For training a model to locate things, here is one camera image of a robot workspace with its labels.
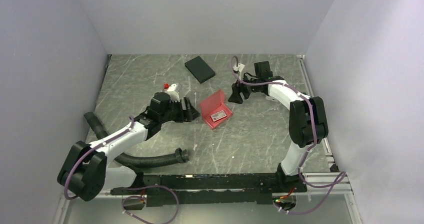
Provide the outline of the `red paper box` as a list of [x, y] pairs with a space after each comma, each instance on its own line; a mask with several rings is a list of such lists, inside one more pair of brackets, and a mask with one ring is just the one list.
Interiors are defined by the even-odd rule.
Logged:
[[[225, 94], [221, 89], [203, 100], [199, 106], [202, 119], [212, 130], [233, 115], [232, 111], [225, 105]], [[224, 110], [227, 117], [217, 122], [213, 122], [210, 115], [215, 112], [219, 112], [220, 110]]]

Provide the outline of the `small red white box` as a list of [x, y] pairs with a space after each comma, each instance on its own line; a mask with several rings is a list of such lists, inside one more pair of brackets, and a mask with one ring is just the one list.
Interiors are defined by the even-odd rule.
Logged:
[[213, 122], [217, 122], [227, 117], [227, 114], [224, 110], [220, 110], [219, 112], [215, 112], [210, 115], [210, 118]]

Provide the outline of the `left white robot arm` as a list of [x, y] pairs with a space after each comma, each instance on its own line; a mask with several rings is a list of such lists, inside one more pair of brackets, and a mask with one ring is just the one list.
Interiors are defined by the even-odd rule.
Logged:
[[188, 150], [177, 148], [171, 154], [154, 157], [135, 157], [125, 151], [152, 138], [166, 122], [192, 122], [200, 113], [184, 97], [172, 100], [170, 94], [157, 92], [146, 109], [120, 130], [108, 134], [93, 112], [84, 118], [97, 140], [91, 143], [78, 141], [72, 145], [58, 174], [57, 182], [64, 187], [67, 200], [94, 199], [104, 188], [123, 186], [137, 194], [144, 187], [141, 169], [164, 167], [189, 161]]

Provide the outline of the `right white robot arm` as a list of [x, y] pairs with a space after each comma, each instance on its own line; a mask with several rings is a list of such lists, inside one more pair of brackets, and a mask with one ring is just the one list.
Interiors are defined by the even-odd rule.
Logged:
[[293, 175], [301, 173], [306, 156], [324, 138], [329, 129], [324, 102], [299, 92], [280, 76], [273, 75], [268, 61], [254, 64], [255, 74], [244, 72], [240, 62], [230, 64], [233, 76], [231, 103], [243, 104], [252, 93], [263, 93], [289, 110], [291, 144], [280, 167], [283, 171], [275, 179], [276, 187], [287, 192], [295, 185]]

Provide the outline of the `black flat box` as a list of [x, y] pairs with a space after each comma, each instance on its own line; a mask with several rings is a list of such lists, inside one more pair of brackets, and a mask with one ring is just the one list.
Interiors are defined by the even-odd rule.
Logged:
[[200, 84], [216, 75], [216, 72], [200, 56], [185, 62], [184, 66]]

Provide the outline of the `clear plastic case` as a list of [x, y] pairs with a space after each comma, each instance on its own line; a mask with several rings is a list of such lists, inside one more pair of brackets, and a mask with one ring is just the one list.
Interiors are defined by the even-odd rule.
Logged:
[[277, 100], [275, 98], [273, 98], [273, 97], [265, 96], [265, 98], [266, 98], [266, 100], [277, 102]]

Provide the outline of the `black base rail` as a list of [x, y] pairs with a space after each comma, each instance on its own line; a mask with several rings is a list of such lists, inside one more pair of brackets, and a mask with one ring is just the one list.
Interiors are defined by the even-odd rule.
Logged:
[[146, 195], [148, 207], [175, 204], [256, 203], [270, 205], [277, 196], [305, 193], [298, 176], [279, 173], [138, 175], [125, 188], [113, 188], [113, 196]]

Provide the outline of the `aluminium frame rail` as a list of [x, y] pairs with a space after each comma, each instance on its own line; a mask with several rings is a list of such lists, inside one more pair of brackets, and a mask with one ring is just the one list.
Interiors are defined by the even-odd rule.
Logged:
[[[362, 220], [359, 214], [358, 207], [355, 202], [354, 193], [346, 173], [339, 172], [333, 155], [330, 152], [326, 153], [326, 157], [329, 160], [330, 172], [324, 173], [303, 173], [300, 180], [306, 185], [307, 192], [296, 193], [296, 194], [285, 194], [277, 196], [273, 199], [277, 209], [280, 212], [286, 212], [287, 214], [296, 214], [296, 207], [299, 206], [298, 199], [301, 196], [307, 196], [308, 201], [312, 201], [313, 196], [322, 195], [323, 199], [319, 201], [314, 207], [301, 211], [302, 215], [307, 215], [316, 212], [323, 204], [324, 201], [329, 199], [331, 195], [342, 195], [346, 201], [348, 213], [351, 221], [354, 224], [361, 224]], [[278, 167], [276, 173], [283, 174], [281, 167]], [[123, 201], [123, 208], [127, 212], [129, 209], [139, 210], [142, 206], [147, 207], [147, 197], [144, 194], [141, 195], [130, 195], [130, 196], [113, 196], [110, 194], [111, 189], [102, 190], [96, 199], [101, 198], [118, 198]], [[179, 199], [175, 197], [175, 204], [180, 204]]]

